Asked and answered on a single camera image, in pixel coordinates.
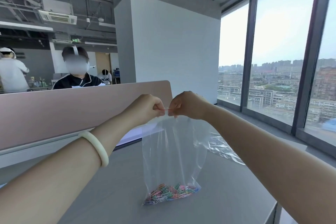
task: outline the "person wearing black shirt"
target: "person wearing black shirt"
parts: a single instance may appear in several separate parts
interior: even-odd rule
[[[62,57],[69,74],[59,79],[53,90],[105,85],[101,79],[87,73],[89,56],[83,47],[65,47]]]

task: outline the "plastic bag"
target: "plastic bag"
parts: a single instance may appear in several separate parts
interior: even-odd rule
[[[142,137],[144,205],[190,196],[201,187],[196,179],[204,165],[210,125],[186,116],[167,114],[147,124]]]
[[[209,151],[224,158],[233,160],[239,164],[245,165],[239,156],[231,149],[228,143],[221,137],[220,134],[211,133],[209,140]]]

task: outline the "bracelet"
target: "bracelet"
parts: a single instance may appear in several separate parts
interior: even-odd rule
[[[85,138],[92,144],[101,159],[101,167],[106,167],[109,164],[109,157],[102,143],[88,131],[81,132],[78,136]]]

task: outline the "forearm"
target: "forearm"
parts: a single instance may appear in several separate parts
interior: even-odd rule
[[[110,155],[129,129],[118,115],[91,132]],[[0,189],[1,223],[57,223],[100,165],[87,140],[73,141]]]
[[[336,223],[333,167],[223,108],[208,109],[204,119],[296,221]]]

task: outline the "white headband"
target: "white headband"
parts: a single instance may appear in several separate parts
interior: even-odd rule
[[[0,52],[13,52],[15,54],[14,51],[12,51],[10,48],[6,48],[6,47],[0,48]]]
[[[76,46],[73,46],[73,51],[74,51],[75,55],[79,55],[79,54],[78,54],[78,49],[77,49]]]

